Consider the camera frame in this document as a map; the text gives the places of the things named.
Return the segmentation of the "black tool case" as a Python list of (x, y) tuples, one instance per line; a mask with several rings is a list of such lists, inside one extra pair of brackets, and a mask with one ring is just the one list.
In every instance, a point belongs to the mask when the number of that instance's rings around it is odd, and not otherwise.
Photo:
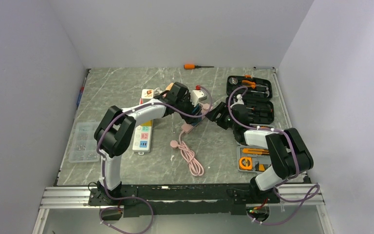
[[(257, 87), (251, 89), (241, 85), (242, 80), (255, 82)], [(231, 104), (237, 95), (243, 97), (244, 105), (249, 112), (251, 124), (271, 124), (274, 121), (274, 105), (270, 101), (273, 97), (273, 89), (270, 81), (262, 78), (244, 76), (228, 76), (226, 81), (226, 103)]]

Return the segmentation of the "white power strip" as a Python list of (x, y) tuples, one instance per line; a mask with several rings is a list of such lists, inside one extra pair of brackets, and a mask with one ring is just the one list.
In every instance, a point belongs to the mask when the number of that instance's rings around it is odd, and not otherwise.
[[(154, 89), (154, 96), (161, 93), (160, 88)], [(151, 127), (143, 127), (139, 125), (135, 131), (134, 131), (134, 139), (133, 139), (133, 145), (132, 150), (139, 154), (144, 155), (145, 153), (149, 153), (151, 149), (151, 143), (152, 143), (152, 126)]]

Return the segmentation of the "grey tool tray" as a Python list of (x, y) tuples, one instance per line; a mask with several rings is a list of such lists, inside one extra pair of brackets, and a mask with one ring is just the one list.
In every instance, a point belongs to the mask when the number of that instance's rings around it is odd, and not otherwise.
[[(270, 154), (269, 155), (244, 154), (242, 152), (243, 148), (258, 148), (258, 147), (250, 147), (250, 146), (238, 146), (237, 147), (237, 169), (238, 171), (261, 174), (262, 172), (265, 172), (269, 167), (271, 167), (272, 162), (271, 162)], [(239, 169), (238, 161), (241, 157), (252, 158), (252, 161), (253, 161), (252, 171), (243, 171)]]

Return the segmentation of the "clear plastic screw box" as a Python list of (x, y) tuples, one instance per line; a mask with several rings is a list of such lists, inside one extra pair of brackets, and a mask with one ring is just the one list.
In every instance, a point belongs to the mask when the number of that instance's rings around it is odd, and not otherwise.
[(72, 146), (68, 155), (70, 163), (90, 163), (99, 161), (94, 138), (99, 122), (79, 122), (74, 129)]

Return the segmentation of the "dark blue cube adapter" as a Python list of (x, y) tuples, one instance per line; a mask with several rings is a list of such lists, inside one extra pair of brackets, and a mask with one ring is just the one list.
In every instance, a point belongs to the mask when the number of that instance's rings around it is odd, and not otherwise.
[[(194, 109), (192, 110), (191, 113), (189, 113), (191, 116), (199, 116), (202, 114), (202, 107), (200, 104), (198, 104), (197, 106), (194, 107)], [(189, 125), (192, 125), (192, 126), (196, 126), (198, 125), (201, 121), (202, 121), (202, 117), (197, 117), (197, 118), (192, 118), (192, 117), (188, 117), (186, 119), (186, 123), (189, 124)]]

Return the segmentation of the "pink power strip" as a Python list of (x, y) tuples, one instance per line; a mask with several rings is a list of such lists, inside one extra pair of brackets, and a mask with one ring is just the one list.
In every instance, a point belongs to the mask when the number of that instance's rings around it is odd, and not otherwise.
[[(204, 114), (207, 112), (210, 108), (209, 104), (204, 104), (204, 103), (199, 103), (198, 105), (200, 107), (200, 113), (199, 114)], [(195, 118), (192, 124), (184, 123), (181, 126), (181, 130), (185, 133), (188, 134), (189, 132), (192, 131), (194, 127), (196, 127), (205, 117), (200, 117), (200, 118)]]

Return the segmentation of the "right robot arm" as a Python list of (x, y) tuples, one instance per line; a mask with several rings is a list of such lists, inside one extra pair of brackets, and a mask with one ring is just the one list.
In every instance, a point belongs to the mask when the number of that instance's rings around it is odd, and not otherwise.
[(235, 140), (245, 146), (267, 149), (271, 166), (251, 179), (249, 197), (261, 202), (268, 190), (313, 168), (314, 161), (296, 128), (285, 130), (256, 126), (243, 104), (229, 107), (221, 102), (206, 117), (223, 129), (232, 129)]

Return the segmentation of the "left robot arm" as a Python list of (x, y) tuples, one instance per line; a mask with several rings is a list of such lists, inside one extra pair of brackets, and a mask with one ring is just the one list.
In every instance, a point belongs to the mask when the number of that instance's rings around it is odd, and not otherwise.
[(99, 183), (104, 188), (101, 198), (109, 205), (119, 201), (121, 159), (137, 127), (173, 113), (179, 113), (185, 123), (196, 125), (204, 116), (201, 102), (209, 97), (208, 90), (201, 86), (190, 91), (185, 85), (175, 82), (169, 90), (142, 104), (123, 109), (111, 106), (94, 133), (96, 152), (101, 156)]

